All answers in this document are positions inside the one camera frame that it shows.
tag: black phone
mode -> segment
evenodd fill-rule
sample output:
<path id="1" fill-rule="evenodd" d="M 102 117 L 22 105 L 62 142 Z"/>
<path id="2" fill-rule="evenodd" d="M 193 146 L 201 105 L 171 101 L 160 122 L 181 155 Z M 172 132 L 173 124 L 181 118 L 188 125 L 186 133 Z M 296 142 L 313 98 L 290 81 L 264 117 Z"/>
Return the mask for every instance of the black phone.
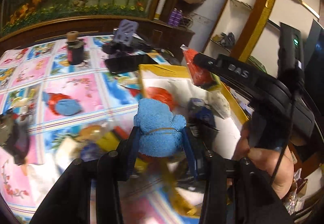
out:
<path id="1" fill-rule="evenodd" d="M 138 70 L 139 64 L 157 64 L 148 55 L 122 56 L 106 59 L 105 65 L 111 74 L 120 74 Z"/>

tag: purple bottle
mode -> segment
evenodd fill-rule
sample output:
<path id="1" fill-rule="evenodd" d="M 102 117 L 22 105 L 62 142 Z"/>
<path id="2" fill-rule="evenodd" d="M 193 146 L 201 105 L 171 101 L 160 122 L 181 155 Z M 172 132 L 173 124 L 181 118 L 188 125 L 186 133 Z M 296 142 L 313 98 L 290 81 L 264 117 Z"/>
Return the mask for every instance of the purple bottle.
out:
<path id="1" fill-rule="evenodd" d="M 177 9 L 174 8 L 169 17 L 169 21 L 167 22 L 168 25 L 173 26 L 177 13 L 178 13 Z"/>
<path id="2" fill-rule="evenodd" d="M 173 21 L 174 27 L 177 27 L 180 24 L 181 18 L 182 18 L 182 10 L 178 10 L 176 14 L 176 18 Z"/>

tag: human hand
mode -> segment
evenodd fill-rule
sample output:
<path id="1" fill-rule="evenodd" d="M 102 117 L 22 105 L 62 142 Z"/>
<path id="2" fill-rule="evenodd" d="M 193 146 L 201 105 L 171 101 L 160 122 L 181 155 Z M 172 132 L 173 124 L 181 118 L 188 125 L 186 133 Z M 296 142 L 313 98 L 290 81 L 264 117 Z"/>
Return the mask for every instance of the human hand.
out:
<path id="1" fill-rule="evenodd" d="M 241 131 L 241 138 L 235 148 L 233 159 L 239 160 L 242 157 L 248 157 L 257 168 L 268 172 L 269 175 L 272 175 L 280 153 L 274 150 L 250 148 L 248 145 L 248 136 L 249 130 L 247 124 L 244 124 Z M 287 147 L 272 184 L 272 188 L 280 199 L 288 193 L 293 181 L 293 175 L 293 158 L 289 148 Z"/>

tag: plastic bag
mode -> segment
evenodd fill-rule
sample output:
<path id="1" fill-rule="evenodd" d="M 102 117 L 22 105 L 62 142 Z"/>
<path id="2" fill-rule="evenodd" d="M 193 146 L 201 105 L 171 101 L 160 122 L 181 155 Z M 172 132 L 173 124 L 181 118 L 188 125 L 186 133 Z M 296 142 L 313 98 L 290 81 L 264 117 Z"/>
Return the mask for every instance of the plastic bag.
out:
<path id="1" fill-rule="evenodd" d="M 184 58 L 187 62 L 187 67 L 189 69 L 194 85 L 202 87 L 204 89 L 209 88 L 213 85 L 217 85 L 216 81 L 212 78 L 212 75 L 209 71 L 202 69 L 193 63 L 193 58 L 199 52 L 193 49 L 189 49 L 185 45 L 182 45 L 180 48 L 182 49 Z"/>

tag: black monitor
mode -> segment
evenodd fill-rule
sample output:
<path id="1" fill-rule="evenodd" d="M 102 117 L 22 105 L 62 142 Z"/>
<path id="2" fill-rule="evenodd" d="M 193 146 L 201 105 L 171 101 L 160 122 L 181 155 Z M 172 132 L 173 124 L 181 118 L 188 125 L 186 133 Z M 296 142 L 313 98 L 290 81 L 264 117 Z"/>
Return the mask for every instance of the black monitor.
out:
<path id="1" fill-rule="evenodd" d="M 304 66 L 304 97 L 314 114 L 324 116 L 324 28 L 315 20 L 304 44 Z"/>

